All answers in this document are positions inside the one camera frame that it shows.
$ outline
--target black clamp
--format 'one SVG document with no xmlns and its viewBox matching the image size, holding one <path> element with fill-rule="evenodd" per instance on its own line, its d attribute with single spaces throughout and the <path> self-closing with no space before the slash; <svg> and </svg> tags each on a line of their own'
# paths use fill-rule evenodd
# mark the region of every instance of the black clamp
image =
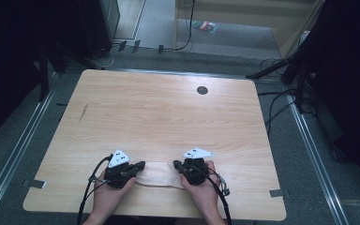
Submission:
<svg viewBox="0 0 360 225">
<path fill-rule="evenodd" d="M 128 180 L 136 177 L 137 172 L 144 170 L 145 161 L 140 161 L 136 164 L 129 164 L 128 162 L 115 167 L 107 167 L 104 173 L 104 179 L 108 180 L 107 184 L 113 188 L 123 188 Z"/>
<path fill-rule="evenodd" d="M 209 170 L 203 158 L 186 158 L 184 163 L 175 160 L 173 166 L 186 177 L 191 185 L 200 185 L 209 175 Z"/>
</svg>

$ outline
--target tabletop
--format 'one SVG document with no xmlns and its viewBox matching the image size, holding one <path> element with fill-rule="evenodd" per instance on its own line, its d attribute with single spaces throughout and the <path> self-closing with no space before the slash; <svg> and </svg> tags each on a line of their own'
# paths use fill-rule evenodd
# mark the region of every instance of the tabletop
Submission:
<svg viewBox="0 0 360 225">
<path fill-rule="evenodd" d="M 37 171 L 46 187 L 30 188 L 23 208 L 77 213 L 92 171 L 116 149 L 148 163 L 183 161 L 193 147 L 215 154 L 207 159 L 229 186 L 233 219 L 286 217 L 282 197 L 270 195 L 280 186 L 254 82 L 104 70 L 83 72 Z M 92 206 L 93 195 L 84 212 Z M 202 216 L 185 190 L 142 185 L 115 214 Z"/>
</svg>

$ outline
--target white object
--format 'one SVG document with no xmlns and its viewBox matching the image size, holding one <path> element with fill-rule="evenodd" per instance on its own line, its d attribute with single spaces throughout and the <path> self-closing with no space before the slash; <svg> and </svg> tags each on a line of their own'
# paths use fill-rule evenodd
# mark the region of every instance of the white object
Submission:
<svg viewBox="0 0 360 225">
<path fill-rule="evenodd" d="M 137 173 L 136 182 L 145 186 L 183 188 L 172 161 L 145 162 L 144 170 Z"/>
<path fill-rule="evenodd" d="M 214 156 L 212 152 L 197 147 L 194 147 L 183 155 L 184 158 L 207 158 L 212 156 Z"/>
<path fill-rule="evenodd" d="M 124 164 L 125 162 L 129 162 L 130 157 L 128 157 L 124 152 L 117 149 L 115 153 L 113 154 L 112 159 L 110 160 L 110 163 L 108 164 L 109 168 Z"/>
</svg>

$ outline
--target hand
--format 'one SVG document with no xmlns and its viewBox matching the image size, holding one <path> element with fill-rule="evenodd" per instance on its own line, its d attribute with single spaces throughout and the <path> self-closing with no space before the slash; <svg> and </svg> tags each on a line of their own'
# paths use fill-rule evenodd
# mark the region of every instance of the hand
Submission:
<svg viewBox="0 0 360 225">
<path fill-rule="evenodd" d="M 214 171 L 215 165 L 213 161 L 206 161 L 207 167 Z M 210 174 L 209 177 L 220 185 L 218 176 Z M 192 200 L 194 201 L 197 208 L 202 213 L 205 221 L 209 225 L 221 225 L 225 224 L 220 213 L 218 212 L 218 194 L 215 188 L 209 180 L 205 180 L 198 186 L 191 185 L 183 174 L 180 174 L 182 186 L 191 194 Z"/>
<path fill-rule="evenodd" d="M 98 177 L 99 180 L 104 179 L 104 172 Z M 107 184 L 97 188 L 102 184 L 97 180 L 95 182 L 95 188 L 97 189 L 94 192 L 93 211 L 83 225 L 104 224 L 105 220 L 113 214 L 122 197 L 134 186 L 135 182 L 136 178 L 132 177 L 124 187 L 116 189 Z"/>
</svg>

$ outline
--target black tripod stand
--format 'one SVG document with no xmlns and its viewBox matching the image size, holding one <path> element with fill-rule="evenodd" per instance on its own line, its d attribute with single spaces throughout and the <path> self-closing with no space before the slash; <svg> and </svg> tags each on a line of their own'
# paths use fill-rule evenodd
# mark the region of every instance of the black tripod stand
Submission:
<svg viewBox="0 0 360 225">
<path fill-rule="evenodd" d="M 268 67 L 253 75 L 247 75 L 247 79 L 260 79 L 277 71 L 280 68 L 286 67 L 281 80 L 284 84 L 290 84 L 299 75 L 297 84 L 295 105 L 300 113 L 303 113 L 303 92 L 305 81 L 308 74 L 313 69 L 314 61 L 317 60 L 317 55 L 320 52 L 320 45 L 325 41 L 325 31 L 331 29 L 331 18 L 335 14 L 335 8 L 338 5 L 338 0 L 326 0 L 323 4 L 322 11 L 318 17 L 317 22 L 309 32 L 305 41 L 298 47 L 297 51 L 286 59 L 282 59 L 279 63 Z"/>
</svg>

